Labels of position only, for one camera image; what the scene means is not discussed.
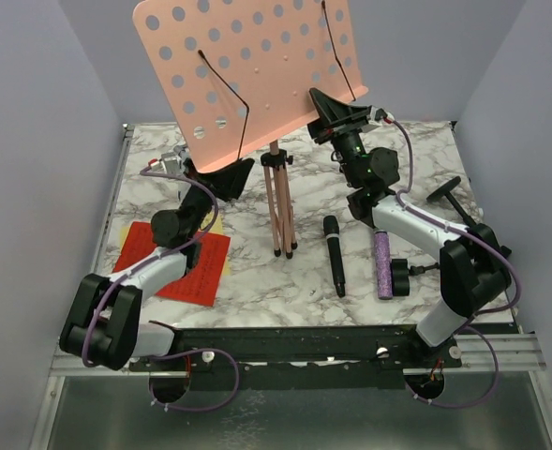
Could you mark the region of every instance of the white marble surface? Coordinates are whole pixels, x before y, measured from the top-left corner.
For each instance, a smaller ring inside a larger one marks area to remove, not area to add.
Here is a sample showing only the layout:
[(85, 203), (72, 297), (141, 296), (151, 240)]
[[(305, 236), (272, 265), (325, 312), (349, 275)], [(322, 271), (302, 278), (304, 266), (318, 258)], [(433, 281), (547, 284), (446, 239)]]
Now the white marble surface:
[[(447, 202), (427, 204), (425, 197), (455, 175), (463, 182), (455, 195), (473, 215), (477, 208), (467, 184), (450, 126), (447, 123), (407, 123), (415, 153), (415, 183), (408, 200), (453, 221), (458, 214)], [(127, 157), (112, 222), (103, 274), (109, 274), (119, 255), (119, 233), (134, 220), (149, 221), (159, 209), (178, 205), (177, 187), (169, 180), (142, 178), (139, 170), (175, 144), (183, 143), (176, 125), (137, 126)], [(407, 180), (407, 148), (395, 127), (383, 127), (364, 135), (366, 149), (375, 146), (398, 151), (401, 181)], [(262, 167), (253, 168), (239, 201), (221, 203), (225, 234), (231, 237), (231, 275), (221, 278), (213, 307), (199, 307), (158, 297), (142, 307), (141, 320), (158, 320), (180, 327), (261, 327), (312, 325), (367, 325), (417, 323), (440, 299), (440, 274), (431, 271), (410, 279), (410, 296), (382, 301), (376, 293), (375, 260), (371, 231), (352, 219), (346, 196), (351, 190), (337, 164), (332, 148), (317, 146), (301, 128), (281, 140), (280, 146), (294, 155), (289, 168), (291, 196), (299, 247), (294, 257), (276, 258), (273, 253)], [(250, 156), (257, 161), (266, 149)], [(322, 220), (338, 217), (347, 295), (338, 298), (331, 271)], [(392, 256), (411, 264), (433, 260), (419, 248), (391, 235)], [(493, 304), (506, 302), (504, 295)], [(510, 312), (486, 315), (479, 322), (510, 322)]]

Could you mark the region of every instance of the music stand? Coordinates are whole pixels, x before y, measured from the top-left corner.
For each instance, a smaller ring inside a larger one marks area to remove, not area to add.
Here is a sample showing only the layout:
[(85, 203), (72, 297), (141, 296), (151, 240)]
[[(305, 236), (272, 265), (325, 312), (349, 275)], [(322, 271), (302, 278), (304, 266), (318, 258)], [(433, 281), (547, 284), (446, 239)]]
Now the music stand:
[(200, 172), (269, 144), (261, 164), (274, 251), (284, 248), (289, 258), (296, 248), (286, 170), (291, 158), (277, 140), (318, 118), (309, 88), (345, 102), (367, 92), (347, 1), (327, 0), (326, 10), (330, 30), (320, 0), (145, 0), (133, 14)]

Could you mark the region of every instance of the microphone head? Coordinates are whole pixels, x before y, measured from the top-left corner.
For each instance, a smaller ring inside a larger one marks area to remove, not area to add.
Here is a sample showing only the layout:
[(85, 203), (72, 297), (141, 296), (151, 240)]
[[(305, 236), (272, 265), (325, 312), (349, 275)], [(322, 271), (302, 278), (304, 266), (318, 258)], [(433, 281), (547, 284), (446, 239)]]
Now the microphone head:
[(334, 216), (326, 216), (323, 218), (323, 233), (327, 236), (328, 234), (339, 234), (340, 228), (338, 227), (338, 221)]

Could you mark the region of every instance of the yellow paper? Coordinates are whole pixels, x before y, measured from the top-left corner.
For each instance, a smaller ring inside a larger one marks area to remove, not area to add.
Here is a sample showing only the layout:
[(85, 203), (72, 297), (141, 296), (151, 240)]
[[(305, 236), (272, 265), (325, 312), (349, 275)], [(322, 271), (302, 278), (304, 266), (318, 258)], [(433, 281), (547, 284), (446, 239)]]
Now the yellow paper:
[[(204, 218), (201, 228), (206, 227), (209, 224), (210, 219), (211, 219), (211, 214), (207, 215)], [(119, 231), (119, 248), (122, 248), (124, 246), (128, 233), (129, 233), (129, 225), (127, 225), (126, 227), (122, 227), (122, 229)], [(214, 223), (213, 227), (211, 227), (211, 233), (224, 235), (223, 223), (221, 222), (221, 215), (217, 215), (216, 223)], [(230, 274), (230, 265), (228, 264), (228, 257), (226, 256), (226, 261), (223, 264), (223, 270), (221, 271), (221, 275), (229, 275), (229, 274)]]

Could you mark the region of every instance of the gray floor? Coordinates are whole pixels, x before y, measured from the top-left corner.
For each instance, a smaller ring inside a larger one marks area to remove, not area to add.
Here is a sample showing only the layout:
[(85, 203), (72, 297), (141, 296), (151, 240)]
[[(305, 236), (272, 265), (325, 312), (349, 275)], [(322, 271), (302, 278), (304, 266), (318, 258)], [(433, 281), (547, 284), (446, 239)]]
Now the gray floor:
[[(447, 376), (440, 399), (478, 396), (491, 375)], [(222, 393), (190, 393), (206, 405)], [(502, 375), (485, 405), (444, 411), (406, 391), (242, 391), (205, 414), (150, 406), (145, 379), (66, 381), (51, 449), (550, 449), (527, 373)]]

